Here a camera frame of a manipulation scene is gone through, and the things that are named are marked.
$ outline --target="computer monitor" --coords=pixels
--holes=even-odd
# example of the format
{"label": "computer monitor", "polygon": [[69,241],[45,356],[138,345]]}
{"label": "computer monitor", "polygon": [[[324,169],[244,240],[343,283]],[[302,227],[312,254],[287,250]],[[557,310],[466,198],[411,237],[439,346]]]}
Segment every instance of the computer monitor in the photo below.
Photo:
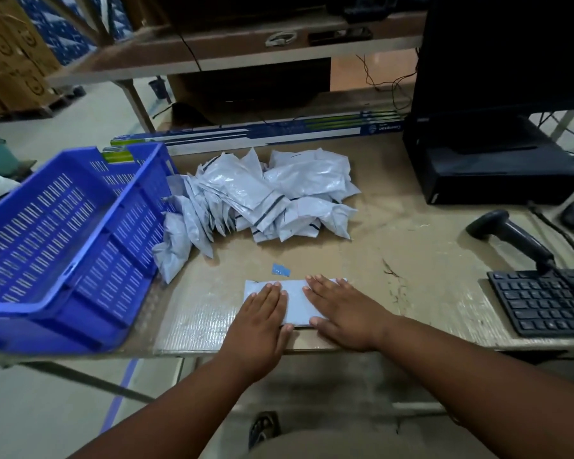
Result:
{"label": "computer monitor", "polygon": [[574,0],[431,0],[416,120],[563,109],[574,109]]}

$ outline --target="blue basket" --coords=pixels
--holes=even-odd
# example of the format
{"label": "blue basket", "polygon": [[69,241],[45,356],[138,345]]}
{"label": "blue basket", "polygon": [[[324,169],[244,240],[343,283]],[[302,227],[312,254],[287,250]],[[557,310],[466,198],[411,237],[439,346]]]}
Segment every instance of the blue basket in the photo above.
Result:
{"label": "blue basket", "polygon": [[127,336],[177,173],[164,144],[128,150],[63,151],[0,201],[0,350],[99,353]]}

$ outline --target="black keyboard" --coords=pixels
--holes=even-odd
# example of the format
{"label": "black keyboard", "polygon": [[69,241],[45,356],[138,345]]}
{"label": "black keyboard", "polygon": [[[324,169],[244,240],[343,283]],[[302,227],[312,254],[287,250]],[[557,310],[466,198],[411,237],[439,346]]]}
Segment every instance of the black keyboard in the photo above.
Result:
{"label": "black keyboard", "polygon": [[[574,270],[564,274],[574,282]],[[574,292],[554,272],[489,272],[499,302],[522,337],[574,337]]]}

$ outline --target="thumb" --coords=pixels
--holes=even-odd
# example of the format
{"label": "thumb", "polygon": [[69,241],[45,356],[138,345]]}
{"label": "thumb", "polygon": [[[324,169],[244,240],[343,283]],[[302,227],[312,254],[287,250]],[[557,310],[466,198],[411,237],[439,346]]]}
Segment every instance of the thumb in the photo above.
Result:
{"label": "thumb", "polygon": [[327,319],[322,319],[321,317],[311,317],[310,325],[312,325],[317,331],[329,339],[335,342],[340,341],[340,329]]}
{"label": "thumb", "polygon": [[278,332],[278,341],[276,342],[275,354],[280,358],[285,352],[289,338],[293,332],[293,324],[284,324],[281,331]]}

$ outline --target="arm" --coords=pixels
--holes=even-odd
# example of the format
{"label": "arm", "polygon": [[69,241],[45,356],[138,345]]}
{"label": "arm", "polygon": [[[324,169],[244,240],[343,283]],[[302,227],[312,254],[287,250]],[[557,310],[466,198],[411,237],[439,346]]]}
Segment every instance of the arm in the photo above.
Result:
{"label": "arm", "polygon": [[383,353],[499,457],[574,459],[574,382],[395,316],[344,280],[306,281],[306,297],[327,317],[311,319],[321,334]]}
{"label": "arm", "polygon": [[71,457],[197,458],[245,389],[276,367],[293,330],[280,328],[286,308],[280,285],[253,293],[212,361]]}

